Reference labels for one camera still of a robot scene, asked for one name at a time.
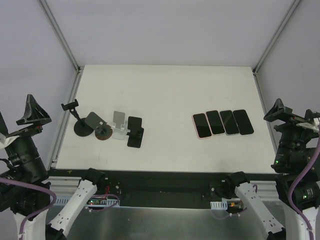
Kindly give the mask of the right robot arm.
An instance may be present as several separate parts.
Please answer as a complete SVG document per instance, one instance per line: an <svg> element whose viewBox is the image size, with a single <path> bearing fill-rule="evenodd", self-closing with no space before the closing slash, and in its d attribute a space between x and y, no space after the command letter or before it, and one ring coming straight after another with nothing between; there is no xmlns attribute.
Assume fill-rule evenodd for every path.
<svg viewBox="0 0 320 240"><path fill-rule="evenodd" d="M271 168L279 174L275 187L285 224L271 214L242 171L227 175L221 196L238 197L266 240L315 240L320 212L320 147L307 144L320 138L320 114L308 109L304 116L298 116L278 98L264 120L283 122L274 126L281 137Z"/></svg>

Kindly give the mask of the black folding phone stand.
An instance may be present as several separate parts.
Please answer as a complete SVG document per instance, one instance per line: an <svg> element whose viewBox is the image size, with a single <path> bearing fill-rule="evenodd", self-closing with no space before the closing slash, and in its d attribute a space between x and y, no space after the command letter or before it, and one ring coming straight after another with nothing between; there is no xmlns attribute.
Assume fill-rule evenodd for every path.
<svg viewBox="0 0 320 240"><path fill-rule="evenodd" d="M129 116L127 121L127 129L129 132L127 146L139 149L142 144L144 128L142 127L142 118Z"/></svg>

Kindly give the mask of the white phone stand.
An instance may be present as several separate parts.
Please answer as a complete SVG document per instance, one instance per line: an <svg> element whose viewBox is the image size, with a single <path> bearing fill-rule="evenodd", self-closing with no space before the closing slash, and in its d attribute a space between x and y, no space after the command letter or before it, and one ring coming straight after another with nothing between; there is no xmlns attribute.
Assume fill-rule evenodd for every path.
<svg viewBox="0 0 320 240"><path fill-rule="evenodd" d="M112 119L112 138L123 141L128 133L128 121L126 114L120 111L113 112Z"/></svg>

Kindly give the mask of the phone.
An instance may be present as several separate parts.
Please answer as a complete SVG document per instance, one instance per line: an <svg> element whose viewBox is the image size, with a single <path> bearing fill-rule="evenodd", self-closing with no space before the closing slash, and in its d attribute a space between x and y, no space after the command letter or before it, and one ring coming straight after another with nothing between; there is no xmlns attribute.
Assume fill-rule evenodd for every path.
<svg viewBox="0 0 320 240"><path fill-rule="evenodd" d="M204 113L194 114L192 119L199 139L206 139L212 136L208 120Z"/></svg>
<svg viewBox="0 0 320 240"><path fill-rule="evenodd" d="M207 111L206 117L213 135L221 135L225 133L225 129L217 110Z"/></svg>
<svg viewBox="0 0 320 240"><path fill-rule="evenodd" d="M228 136L237 135L240 133L237 122L231 110L223 110L219 112L225 133Z"/></svg>

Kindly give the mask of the black round-base clamp stand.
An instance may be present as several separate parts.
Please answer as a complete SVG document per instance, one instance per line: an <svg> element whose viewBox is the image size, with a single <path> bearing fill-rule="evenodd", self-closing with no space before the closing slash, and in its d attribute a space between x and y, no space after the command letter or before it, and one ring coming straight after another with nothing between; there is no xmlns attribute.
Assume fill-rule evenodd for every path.
<svg viewBox="0 0 320 240"><path fill-rule="evenodd" d="M73 130L74 133L79 137L87 137L94 132L94 130L85 123L85 117L80 118L76 107L79 106L77 99L68 104L61 104L61 107L64 111L69 111L70 114L76 118L76 123L74 124Z"/></svg>

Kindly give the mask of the black phone edge-on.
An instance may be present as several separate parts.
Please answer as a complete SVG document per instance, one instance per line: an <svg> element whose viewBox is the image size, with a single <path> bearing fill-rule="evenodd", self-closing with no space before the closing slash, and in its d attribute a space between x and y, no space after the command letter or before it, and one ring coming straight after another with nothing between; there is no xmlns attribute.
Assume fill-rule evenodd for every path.
<svg viewBox="0 0 320 240"><path fill-rule="evenodd" d="M244 109L234 110L233 116L237 123L239 133L241 135L251 135L254 133L254 128L249 119L247 112Z"/></svg>

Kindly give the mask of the round brown-base phone stand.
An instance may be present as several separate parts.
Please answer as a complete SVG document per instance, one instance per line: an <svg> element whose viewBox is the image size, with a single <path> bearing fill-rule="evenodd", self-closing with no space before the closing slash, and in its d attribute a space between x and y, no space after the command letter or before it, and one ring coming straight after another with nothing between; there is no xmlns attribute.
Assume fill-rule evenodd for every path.
<svg viewBox="0 0 320 240"><path fill-rule="evenodd" d="M84 122L94 130L95 137L100 141L108 140L113 134L111 126L93 111L87 115Z"/></svg>

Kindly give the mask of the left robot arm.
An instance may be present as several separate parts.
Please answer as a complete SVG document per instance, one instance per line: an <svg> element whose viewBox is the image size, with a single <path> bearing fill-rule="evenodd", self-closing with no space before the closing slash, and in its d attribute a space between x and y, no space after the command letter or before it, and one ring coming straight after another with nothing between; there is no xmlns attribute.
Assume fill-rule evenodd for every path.
<svg viewBox="0 0 320 240"><path fill-rule="evenodd" d="M23 117L17 125L24 128L9 133L4 119L0 120L0 147L7 158L1 159L8 171L0 175L0 210L10 209L17 224L20 240L65 240L76 218L94 195L105 193L105 174L89 168L76 191L58 215L46 223L49 208L57 195L45 182L48 171L33 141L52 121L32 94L26 97Z"/></svg>

